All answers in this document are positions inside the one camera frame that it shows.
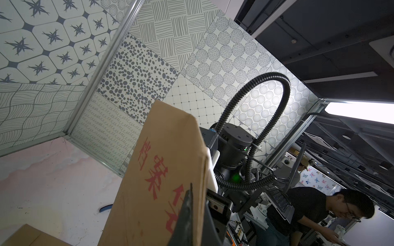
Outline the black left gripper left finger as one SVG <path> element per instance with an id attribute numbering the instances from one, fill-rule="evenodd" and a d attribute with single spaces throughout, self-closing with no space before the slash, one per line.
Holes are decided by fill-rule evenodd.
<path id="1" fill-rule="evenodd" d="M 186 191 L 175 230 L 167 246 L 192 246 L 193 245 L 193 188 Z"/>

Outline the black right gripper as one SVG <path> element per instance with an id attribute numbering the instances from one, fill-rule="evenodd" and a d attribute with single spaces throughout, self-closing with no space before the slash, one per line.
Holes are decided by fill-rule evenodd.
<path id="1" fill-rule="evenodd" d="M 206 198 L 210 217 L 214 224 L 214 231 L 220 240 L 224 240 L 232 214 L 233 202 L 210 189 L 207 189 Z"/>

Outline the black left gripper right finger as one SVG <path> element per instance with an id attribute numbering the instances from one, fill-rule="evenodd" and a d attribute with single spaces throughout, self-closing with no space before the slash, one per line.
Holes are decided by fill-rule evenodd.
<path id="1" fill-rule="evenodd" d="M 214 225 L 212 216 L 209 211 L 208 204 L 204 209 L 203 233 L 201 246 L 222 246 L 223 242 L 220 240 L 216 227 Z"/>

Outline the brown kraft file bag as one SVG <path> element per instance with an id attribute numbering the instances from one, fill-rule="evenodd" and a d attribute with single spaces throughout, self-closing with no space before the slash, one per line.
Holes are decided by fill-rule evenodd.
<path id="1" fill-rule="evenodd" d="M 70 244 L 28 224 L 21 226 L 1 246 L 69 246 Z"/>
<path id="2" fill-rule="evenodd" d="M 155 101 L 99 240 L 101 246 L 165 246 L 192 194 L 192 238 L 202 241 L 208 151 L 194 116 Z"/>

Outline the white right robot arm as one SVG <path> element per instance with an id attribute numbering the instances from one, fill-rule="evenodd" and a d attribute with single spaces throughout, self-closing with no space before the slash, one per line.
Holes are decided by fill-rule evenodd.
<path id="1" fill-rule="evenodd" d="M 271 120 L 259 136 L 253 137 L 242 127 L 228 123 L 241 99 L 255 87 L 268 81 L 279 82 L 283 94 Z M 251 207 L 255 207 L 265 188 L 277 180 L 272 168 L 268 168 L 268 174 L 264 177 L 253 176 L 252 164 L 257 161 L 255 154 L 258 147 L 282 116 L 290 99 L 290 92 L 290 81 L 284 74 L 269 72 L 259 75 L 236 92 L 217 123 L 210 129 L 201 129 L 211 153 L 218 154 L 217 161 L 213 163 L 213 180 L 218 187 L 207 193 L 208 219 L 204 222 L 203 245 L 236 246 L 243 241 L 230 226 L 231 216 L 242 216 Z"/>

